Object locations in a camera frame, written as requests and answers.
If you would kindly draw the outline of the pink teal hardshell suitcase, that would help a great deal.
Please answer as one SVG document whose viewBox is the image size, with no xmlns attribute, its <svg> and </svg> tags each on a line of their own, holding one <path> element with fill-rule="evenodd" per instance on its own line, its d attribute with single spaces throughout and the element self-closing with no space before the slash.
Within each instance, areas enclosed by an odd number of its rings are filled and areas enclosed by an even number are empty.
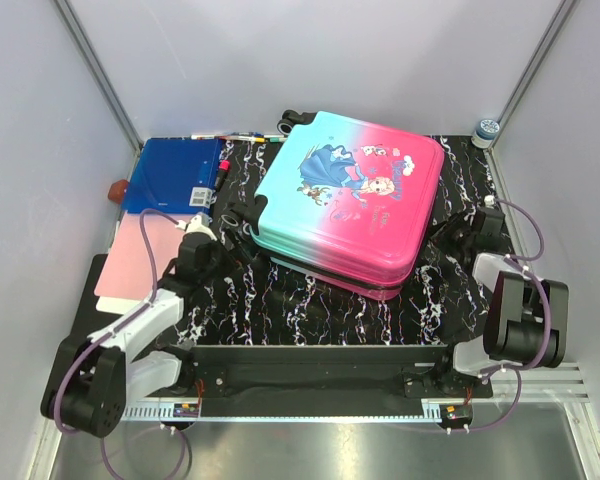
<svg viewBox="0 0 600 480">
<path fill-rule="evenodd" d="M 319 111 L 285 111 L 285 140 L 253 197 L 227 216 L 289 269 L 396 297 L 420 255 L 444 151 L 430 137 Z"/>
</svg>

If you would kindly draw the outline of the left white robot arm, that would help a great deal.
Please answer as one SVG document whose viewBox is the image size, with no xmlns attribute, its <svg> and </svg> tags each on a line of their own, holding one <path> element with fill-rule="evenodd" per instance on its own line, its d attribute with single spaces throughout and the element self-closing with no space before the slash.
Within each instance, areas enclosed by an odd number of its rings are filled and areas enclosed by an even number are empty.
<svg viewBox="0 0 600 480">
<path fill-rule="evenodd" d="M 253 261 L 252 242 L 228 237 L 224 245 L 208 233 L 185 234 L 146 299 L 99 330 L 65 337 L 42 396 L 42 416 L 64 433 L 104 438 L 129 403 L 162 389 L 188 394 L 196 382 L 188 354 L 174 347 L 145 349 L 192 312 L 198 291 Z"/>
</svg>

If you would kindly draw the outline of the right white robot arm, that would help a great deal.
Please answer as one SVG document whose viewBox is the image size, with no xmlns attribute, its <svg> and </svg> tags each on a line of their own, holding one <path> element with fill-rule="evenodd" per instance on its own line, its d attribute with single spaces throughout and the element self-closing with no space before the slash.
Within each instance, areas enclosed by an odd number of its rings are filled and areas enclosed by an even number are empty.
<svg viewBox="0 0 600 480">
<path fill-rule="evenodd" d="M 491 293 L 481 336 L 449 346 L 432 369 L 443 395 L 488 382 L 501 369 L 556 368 L 564 360 L 569 288 L 505 251 L 505 220 L 501 210 L 483 206 L 471 219 L 456 213 L 428 229 L 428 242 Z"/>
</svg>

